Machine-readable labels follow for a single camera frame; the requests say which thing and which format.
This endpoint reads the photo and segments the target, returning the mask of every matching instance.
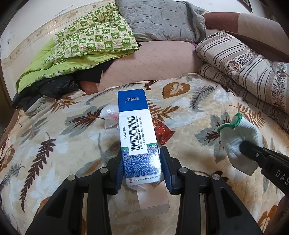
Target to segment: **brown and beige headboard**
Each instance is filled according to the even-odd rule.
[[[279,23],[235,12],[210,12],[203,16],[209,33],[228,32],[272,61],[289,62],[289,39]]]

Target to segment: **red plastic packet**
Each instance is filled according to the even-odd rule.
[[[157,142],[161,145],[164,145],[173,136],[175,131],[172,131],[164,123],[154,117],[152,118],[152,120]]]

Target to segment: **green glove trim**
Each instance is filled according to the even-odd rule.
[[[240,122],[242,120],[242,114],[241,113],[236,113],[235,116],[238,117],[237,120],[235,121],[235,123],[225,123],[225,124],[219,126],[218,129],[217,129],[217,133],[220,134],[220,130],[222,130],[225,127],[230,127],[232,129],[235,129],[240,124]]]

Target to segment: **gray pillow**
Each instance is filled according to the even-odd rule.
[[[137,41],[205,39],[204,9],[186,1],[116,0]]]

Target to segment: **screw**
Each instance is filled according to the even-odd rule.
[[[69,175],[69,176],[67,177],[67,179],[68,179],[69,181],[73,181],[73,180],[75,180],[75,175]]]
[[[179,171],[180,171],[181,173],[187,173],[187,172],[188,172],[188,169],[185,168],[185,167],[181,167],[181,168],[179,169]]]
[[[106,167],[100,168],[100,173],[106,173],[108,172],[108,169]]]
[[[219,180],[219,179],[221,179],[221,176],[219,176],[218,174],[213,174],[212,178],[214,180]]]

